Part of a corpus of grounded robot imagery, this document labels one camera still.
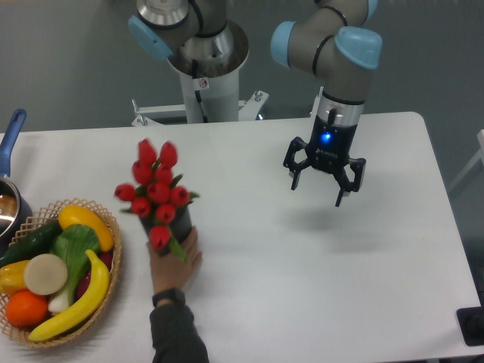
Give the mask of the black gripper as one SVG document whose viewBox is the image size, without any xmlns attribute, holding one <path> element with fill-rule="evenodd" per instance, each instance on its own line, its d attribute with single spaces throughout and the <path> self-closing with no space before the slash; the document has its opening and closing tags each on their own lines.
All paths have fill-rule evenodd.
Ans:
<svg viewBox="0 0 484 363">
<path fill-rule="evenodd" d="M 309 143 L 300 137 L 295 137 L 289 144 L 284 157 L 283 166 L 289 170 L 292 177 L 291 189 L 296 190 L 301 171 L 312 166 L 327 174 L 334 175 L 340 186 L 335 207 L 339 207 L 342 199 L 351 192 L 358 192 L 364 178 L 366 159 L 349 158 L 349 151 L 355 136 L 357 125 L 341 126 L 337 124 L 337 112 L 329 112 L 326 119 L 316 116 Z M 306 151 L 303 161 L 295 160 L 296 154 Z M 349 165 L 354 179 L 349 180 L 345 166 Z"/>
</svg>

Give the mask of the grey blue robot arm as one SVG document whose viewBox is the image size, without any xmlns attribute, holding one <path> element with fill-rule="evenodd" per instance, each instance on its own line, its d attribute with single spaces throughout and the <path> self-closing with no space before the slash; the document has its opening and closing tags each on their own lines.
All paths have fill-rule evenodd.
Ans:
<svg viewBox="0 0 484 363">
<path fill-rule="evenodd" d="M 360 189 L 365 160 L 349 155 L 383 41 L 365 29 L 375 1 L 319 1 L 303 22 L 277 26 L 273 60 L 322 81 L 309 141 L 291 141 L 284 167 L 294 180 L 313 168 L 332 175 L 346 197 Z M 179 74 L 190 123 L 241 120 L 239 72 L 249 54 L 244 30 L 224 1 L 139 1 L 128 28 L 151 57 Z"/>
</svg>

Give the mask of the forearm in grey sleeve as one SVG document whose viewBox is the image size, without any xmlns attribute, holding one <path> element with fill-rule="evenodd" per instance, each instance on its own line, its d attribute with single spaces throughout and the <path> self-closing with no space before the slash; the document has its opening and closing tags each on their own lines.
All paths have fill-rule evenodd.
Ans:
<svg viewBox="0 0 484 363">
<path fill-rule="evenodd" d="M 194 325 L 192 311 L 171 302 L 150 313 L 153 362 L 209 362 L 206 345 Z"/>
</svg>

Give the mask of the person's hand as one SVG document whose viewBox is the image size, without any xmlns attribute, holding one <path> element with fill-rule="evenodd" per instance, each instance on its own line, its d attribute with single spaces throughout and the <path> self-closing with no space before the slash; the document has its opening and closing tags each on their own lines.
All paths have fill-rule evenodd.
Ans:
<svg viewBox="0 0 484 363">
<path fill-rule="evenodd" d="M 181 261 L 173 253 L 160 256 L 150 243 L 146 243 L 150 257 L 150 274 L 153 293 L 176 288 L 181 290 L 193 276 L 201 263 L 203 253 L 198 247 L 198 230 L 191 229 L 188 237 L 181 243 L 188 260 Z"/>
</svg>

